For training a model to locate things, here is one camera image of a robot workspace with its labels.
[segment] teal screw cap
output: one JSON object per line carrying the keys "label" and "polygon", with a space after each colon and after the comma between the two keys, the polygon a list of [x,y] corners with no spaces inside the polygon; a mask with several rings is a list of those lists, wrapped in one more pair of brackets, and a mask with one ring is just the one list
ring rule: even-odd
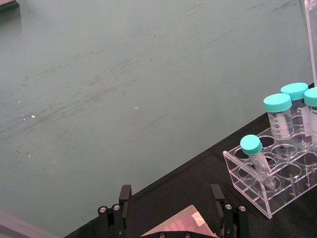
{"label": "teal screw cap", "polygon": [[256,135],[246,135],[240,141],[243,152],[247,155],[256,155],[262,150],[262,143]]}
{"label": "teal screw cap", "polygon": [[266,97],[264,107],[268,113],[279,113],[292,106],[291,97],[286,93],[277,93]]}
{"label": "teal screw cap", "polygon": [[291,83],[281,88],[281,92],[288,94],[291,97],[292,101],[304,98],[304,93],[307,90],[307,83]]}
{"label": "teal screw cap", "polygon": [[311,88],[304,94],[305,104],[311,107],[317,107],[317,88]]}

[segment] metal bolt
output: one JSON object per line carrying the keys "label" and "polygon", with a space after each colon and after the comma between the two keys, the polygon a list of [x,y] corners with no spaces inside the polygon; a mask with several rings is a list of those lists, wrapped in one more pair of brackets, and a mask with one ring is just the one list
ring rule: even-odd
{"label": "metal bolt", "polygon": [[114,209],[114,211],[118,211],[118,210],[120,209],[120,206],[119,206],[119,205],[115,205],[115,206],[113,207],[113,209]]}
{"label": "metal bolt", "polygon": [[185,238],[190,238],[191,235],[190,235],[188,232],[186,232],[186,233],[184,234],[184,237],[185,237]]}
{"label": "metal bolt", "polygon": [[225,208],[228,209],[228,210],[231,210],[231,209],[232,209],[232,207],[231,207],[230,204],[226,204],[226,205],[225,205]]}
{"label": "metal bolt", "polygon": [[240,211],[245,212],[247,209],[244,206],[239,207]]}
{"label": "metal bolt", "polygon": [[105,212],[106,210],[107,210],[107,209],[106,209],[105,207],[102,207],[102,208],[99,209],[99,211],[100,211],[101,213]]}
{"label": "metal bolt", "polygon": [[161,233],[159,234],[159,238],[165,238],[165,237],[166,237],[165,233],[161,232]]}

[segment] clear acrylic rack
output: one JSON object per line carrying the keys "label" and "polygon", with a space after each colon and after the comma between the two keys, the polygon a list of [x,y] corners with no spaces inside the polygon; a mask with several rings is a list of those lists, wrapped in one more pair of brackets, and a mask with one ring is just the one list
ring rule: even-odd
{"label": "clear acrylic rack", "polygon": [[270,128],[258,135],[275,178],[275,190],[265,186],[265,176],[258,173],[240,146],[223,155],[233,186],[269,219],[289,203],[317,185],[317,157],[310,151],[299,151],[292,159],[278,157]]}

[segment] clear plastic panel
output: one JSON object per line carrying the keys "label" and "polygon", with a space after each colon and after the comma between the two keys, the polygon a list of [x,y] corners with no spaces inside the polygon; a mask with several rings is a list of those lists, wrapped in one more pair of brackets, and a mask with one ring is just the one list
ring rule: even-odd
{"label": "clear plastic panel", "polygon": [[274,213],[317,185],[317,157],[313,149],[298,151],[288,162],[276,153],[280,144],[273,140],[270,128],[258,137],[264,144],[262,152],[270,166],[269,176],[275,180],[275,189],[266,187],[266,176],[255,170],[251,160],[240,152],[240,146],[224,151],[223,155],[234,187],[272,218]]}
{"label": "clear plastic panel", "polygon": [[317,85],[316,64],[317,61],[317,0],[305,0],[306,21],[308,29],[309,46],[313,67],[314,83]]}

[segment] translucent plastic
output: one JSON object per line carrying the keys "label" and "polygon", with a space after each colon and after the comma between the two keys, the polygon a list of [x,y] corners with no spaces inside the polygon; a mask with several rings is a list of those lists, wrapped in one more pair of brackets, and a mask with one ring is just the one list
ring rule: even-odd
{"label": "translucent plastic", "polygon": [[305,0],[306,21],[308,30],[309,47],[313,68],[314,83],[317,85],[317,0]]}
{"label": "translucent plastic", "polygon": [[265,155],[260,152],[256,155],[249,155],[251,162],[255,166],[256,170],[263,175],[263,183],[269,189],[275,189],[275,179],[273,176],[269,176],[270,167],[265,158]]}
{"label": "translucent plastic", "polygon": [[279,113],[267,113],[271,126],[271,133],[276,141],[276,153],[285,160],[293,158],[298,149],[291,140],[294,135],[290,109]]}
{"label": "translucent plastic", "polygon": [[308,106],[304,103],[304,99],[299,99],[292,101],[290,110],[294,129],[292,142],[298,150],[308,151],[312,146]]}
{"label": "translucent plastic", "polygon": [[[262,153],[269,165],[263,176],[252,158],[245,158],[237,146],[223,155],[233,186],[268,218],[289,203],[317,186],[317,157],[310,151],[298,151],[287,162],[278,156],[277,141],[272,140],[271,129],[258,135],[264,146]],[[275,189],[267,186],[266,179],[274,178]]]}
{"label": "translucent plastic", "polygon": [[313,151],[317,153],[317,107],[309,106],[310,129],[312,135]]}

